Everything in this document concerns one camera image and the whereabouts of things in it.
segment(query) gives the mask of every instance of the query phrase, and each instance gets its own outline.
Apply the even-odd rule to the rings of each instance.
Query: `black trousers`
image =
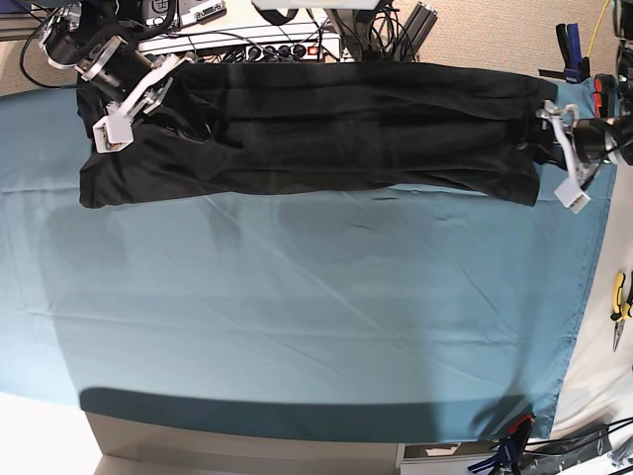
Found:
[[[211,138],[145,120],[129,147],[84,165],[84,206],[397,183],[533,205],[541,160],[527,143],[557,92],[528,76],[399,62],[188,64],[174,79],[168,105],[206,122]],[[78,94],[90,131],[102,112],[94,94]]]

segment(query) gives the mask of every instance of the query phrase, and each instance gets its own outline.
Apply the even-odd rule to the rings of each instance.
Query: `cable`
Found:
[[[56,11],[57,11],[57,9],[54,9],[54,10],[50,11],[45,16],[45,18],[42,20],[42,22],[38,25],[37,28],[35,28],[33,30],[33,32],[29,35],[29,37],[25,41],[24,45],[22,46],[22,49],[20,50],[20,60],[19,60],[19,63],[18,63],[18,66],[20,67],[20,72],[22,73],[22,75],[29,82],[31,82],[35,86],[41,87],[42,89],[81,89],[83,91],[88,91],[91,94],[96,95],[98,100],[99,100],[99,102],[101,103],[101,96],[99,95],[98,92],[96,92],[92,88],[83,86],[81,84],[67,84],[67,85],[63,85],[63,86],[53,86],[51,84],[44,84],[42,82],[37,81],[31,74],[29,74],[29,72],[27,71],[27,68],[25,67],[25,59],[26,59],[27,50],[29,48],[29,45],[35,39],[35,37],[40,33],[42,28],[46,25],[48,20],[50,20],[50,18],[55,14]]]
[[[220,62],[226,62],[230,64],[234,64],[236,62],[246,62],[246,53],[242,47],[232,49],[227,54],[225,54],[225,57],[223,57]]]
[[[563,452],[546,453],[546,452],[539,452],[538,450],[525,450],[524,452],[525,453],[530,453],[532,455],[540,455],[542,457],[560,457],[562,455],[567,455],[568,453],[571,453],[571,452],[573,452],[575,450],[578,450],[580,448],[583,448],[583,447],[586,447],[588,445],[591,445],[592,443],[599,441],[600,439],[602,439],[603,437],[609,435],[610,433],[614,433],[617,430],[620,430],[621,428],[626,428],[627,426],[630,426],[631,424],[633,424],[633,421],[629,421],[629,422],[627,422],[626,424],[623,424],[620,427],[612,428],[612,429],[608,430],[606,433],[600,434],[598,437],[594,437],[594,438],[592,438],[590,440],[587,440],[587,441],[581,443],[580,445],[576,445],[576,446],[574,446],[572,448],[568,448],[567,450],[564,450]]]
[[[628,426],[631,423],[633,423],[633,418],[621,419],[619,421],[614,421],[614,422],[609,423],[609,424],[600,425],[600,427],[593,428],[591,430],[583,432],[580,435],[576,435],[574,437],[562,437],[562,438],[553,438],[553,439],[549,439],[549,440],[527,442],[526,445],[543,445],[543,444],[560,443],[560,442],[574,442],[576,440],[581,440],[581,439],[587,437],[588,435],[591,435],[592,433],[600,432],[604,428],[611,428],[613,426],[619,426],[620,424],[624,424],[624,426],[619,427],[619,428],[625,428],[626,426]]]
[[[287,34],[286,32],[284,32],[284,29],[283,29],[283,28],[281,28],[279,25],[277,25],[277,28],[279,29],[279,31],[280,31],[281,33],[283,33],[283,34],[284,34],[284,37],[286,37],[290,43],[293,41],[293,40],[292,40],[292,39],[288,36],[288,34]]]
[[[326,47],[323,47],[323,51],[324,51],[324,55],[329,55],[331,58],[333,58],[336,62],[340,62],[340,57],[336,57],[334,54],[332,54],[332,51],[330,51],[329,49],[327,49]]]
[[[609,157],[610,154],[616,152],[616,151],[620,151],[623,148],[626,148],[627,146],[629,146],[630,144],[633,143],[633,139],[631,139],[630,141],[623,143],[622,145],[617,145],[614,148],[610,148],[609,150],[607,150],[604,155],[602,156],[602,159],[605,160]]]
[[[593,49],[593,42],[595,42],[595,36],[597,35],[597,30],[600,28],[600,23],[602,23],[602,17],[604,16],[604,12],[606,12],[606,7],[609,6],[609,2],[611,0],[604,0],[604,6],[602,7],[602,11],[600,12],[600,16],[597,18],[597,23],[595,24],[595,28],[593,29],[593,35],[591,36],[591,41],[589,42],[589,49],[587,51],[587,57],[591,56],[591,50]]]
[[[407,57],[407,50],[410,50],[411,61],[416,62],[415,51],[413,50],[413,41],[411,40],[411,37],[409,36],[407,29],[403,26],[402,23],[400,23],[400,19],[398,18],[398,10],[392,7],[392,11],[394,12],[394,15],[396,16],[396,25],[401,29],[402,32],[405,33],[403,40],[407,40],[407,44],[400,51],[400,61],[404,60]],[[394,51],[396,50],[396,47],[400,45],[401,42],[402,41],[396,42],[396,45],[394,46]]]
[[[378,48],[382,54],[382,60],[390,60],[395,54],[396,31],[394,29],[394,20],[388,11],[381,9],[378,14],[372,20],[372,23],[367,29],[367,41],[370,46],[378,44]],[[376,30],[376,22],[382,20],[380,27]],[[383,43],[383,30],[387,27],[386,40]]]
[[[356,43],[358,44],[358,46],[360,47],[360,49],[361,49],[361,51],[362,51],[362,50],[363,50],[363,44],[362,44],[362,42],[360,41],[360,38],[358,38],[358,35],[356,35],[356,33],[355,33],[355,32],[354,32],[351,28],[349,28],[347,25],[345,25],[345,24],[341,21],[340,16],[338,15],[338,12],[337,12],[336,10],[332,10],[331,12],[332,12],[332,16],[334,17],[334,20],[336,20],[336,24],[337,24],[339,27],[341,27],[341,26],[342,26],[342,27],[343,27],[343,28],[345,28],[345,29],[346,29],[349,33],[351,33],[351,34],[352,34],[352,37],[354,37],[354,40],[356,40]]]
[[[138,33],[135,35],[136,39],[139,42],[150,40],[152,38],[157,37],[158,35],[162,35],[167,32],[171,28],[171,24],[174,23],[174,19],[176,18],[176,9],[178,7],[178,0],[169,0],[169,6],[167,7],[167,15],[165,16],[165,20],[158,25],[156,28],[152,28],[147,32]]]
[[[14,5],[17,5],[18,7],[20,7],[22,10],[24,10],[24,12],[26,14],[28,14],[30,17],[33,17],[35,20],[37,20],[38,22],[42,22],[41,18],[38,18],[37,16],[35,16],[33,14],[33,11],[27,9],[27,7],[25,7],[24,5],[22,5],[20,2],[18,2],[18,0],[11,0],[11,3],[13,3]]]
[[[312,8],[307,8],[306,12],[308,13],[308,16],[310,17],[310,19],[313,21],[313,23],[316,26],[316,32],[318,33],[318,51],[316,53],[316,62],[320,62],[321,58],[325,59],[324,54],[322,54],[322,49],[323,49],[323,27],[327,24],[328,19],[326,19],[325,21],[323,21],[323,23],[321,25],[318,24],[317,19],[315,19],[315,15],[313,14],[313,10]],[[297,45],[300,45],[301,43],[306,43],[310,40],[310,38],[313,37],[314,34],[310,35],[307,39],[303,40],[302,42],[297,43]]]

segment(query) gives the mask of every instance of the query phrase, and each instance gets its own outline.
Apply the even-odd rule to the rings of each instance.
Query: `clamp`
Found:
[[[565,63],[563,72],[539,69],[538,73],[543,77],[565,80],[571,84],[578,84],[590,77],[589,58],[583,57],[581,52],[581,36],[578,23],[556,26],[556,38],[561,50],[561,56]]]
[[[508,437],[502,438],[498,444],[495,455],[482,462],[468,467],[468,471],[477,474],[486,469],[492,468],[488,475],[497,475],[501,468],[510,468],[513,475],[520,475],[518,468],[521,456],[525,450],[525,445],[532,434],[534,418],[531,414],[526,414],[516,421],[507,430]]]
[[[578,106],[569,104],[561,111],[552,101],[545,101],[543,108],[536,112],[536,117],[552,124],[556,141],[563,149],[565,165],[568,177],[554,191],[565,208],[572,210],[574,214],[579,213],[585,205],[591,201],[591,197],[586,193],[585,188],[590,184],[591,179],[600,167],[600,163],[582,163],[574,150],[574,145],[569,137],[574,129],[574,124],[579,119]],[[569,126],[563,120],[563,116],[568,115],[572,119]]]

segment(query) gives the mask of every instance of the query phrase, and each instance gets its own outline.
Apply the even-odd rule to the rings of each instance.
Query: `pliers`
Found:
[[[622,302],[622,292],[624,290],[624,281],[626,276],[624,272],[618,272],[615,276],[615,285],[613,286],[613,313],[611,319],[615,322],[613,333],[613,351],[617,349],[617,345],[622,338],[624,331],[624,323],[631,318],[631,307],[633,306],[633,272],[631,272],[631,290],[626,302]]]

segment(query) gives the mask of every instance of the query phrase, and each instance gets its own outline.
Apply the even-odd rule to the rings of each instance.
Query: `white power strip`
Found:
[[[316,15],[316,22],[321,25],[326,15]],[[340,36],[336,33],[323,33],[325,39]],[[239,27],[218,27],[214,22],[196,25],[177,32],[173,37],[158,36],[141,42],[138,50],[143,54],[168,54],[171,52],[190,51],[203,48],[223,48],[232,46],[271,45],[277,43],[313,43],[318,41],[318,27],[310,20],[294,20],[281,27],[273,25],[240,25]]]
[[[266,54],[279,54],[280,52],[285,50],[287,51],[288,55],[294,55],[302,61],[317,61],[319,58],[320,60],[324,60],[328,54],[334,59],[340,60],[340,37],[336,34],[325,35],[323,35],[323,39],[320,43],[320,52],[318,50],[318,41],[301,43],[264,43],[260,44],[257,47],[252,45],[247,46],[246,57],[249,58],[250,61],[256,62],[263,59]]]

